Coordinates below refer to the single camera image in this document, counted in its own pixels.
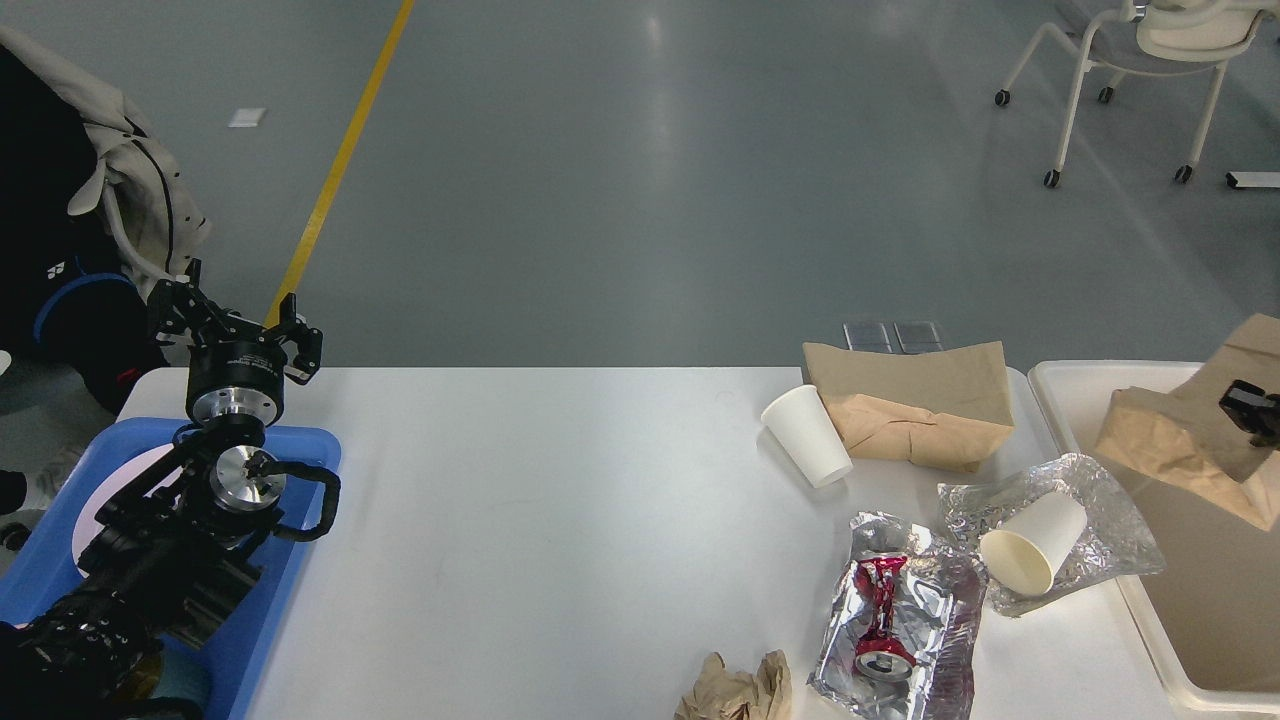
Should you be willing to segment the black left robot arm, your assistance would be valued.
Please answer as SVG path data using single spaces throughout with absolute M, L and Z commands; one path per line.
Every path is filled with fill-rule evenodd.
M 148 300 L 159 342 L 189 343 L 187 425 L 172 447 L 109 496 L 77 559 L 84 579 L 32 620 L 3 624 L 5 719 L 201 719 L 193 700 L 155 696 L 143 665 L 163 637 L 207 643 L 261 577 L 269 541 L 308 543 L 333 527 L 340 479 L 268 451 L 284 383 L 308 383 L 323 333 L 282 296 L 276 323 L 220 307 L 192 261 Z

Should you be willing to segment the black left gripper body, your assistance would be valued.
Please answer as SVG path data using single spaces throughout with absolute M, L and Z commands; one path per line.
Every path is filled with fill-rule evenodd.
M 246 414 L 270 427 L 284 414 L 285 351 L 250 340 L 193 345 L 186 389 L 187 418 Z

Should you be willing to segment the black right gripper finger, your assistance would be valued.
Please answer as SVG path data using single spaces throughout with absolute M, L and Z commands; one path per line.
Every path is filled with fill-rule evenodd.
M 1234 380 L 1219 400 L 1231 423 L 1251 437 L 1254 447 L 1279 447 L 1279 395 L 1245 380 Z

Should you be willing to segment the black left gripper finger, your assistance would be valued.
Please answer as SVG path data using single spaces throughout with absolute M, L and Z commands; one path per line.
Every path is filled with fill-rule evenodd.
M 324 333 L 298 314 L 294 292 L 284 295 L 276 315 L 276 323 L 264 331 L 264 343 L 282 351 L 291 345 L 294 352 L 285 354 L 283 372 L 296 384 L 306 386 L 321 368 Z
M 200 287 L 201 277 L 202 261 L 193 258 L 182 274 L 154 286 L 147 323 L 157 345 L 209 348 L 244 338 L 244 319 L 210 300 Z

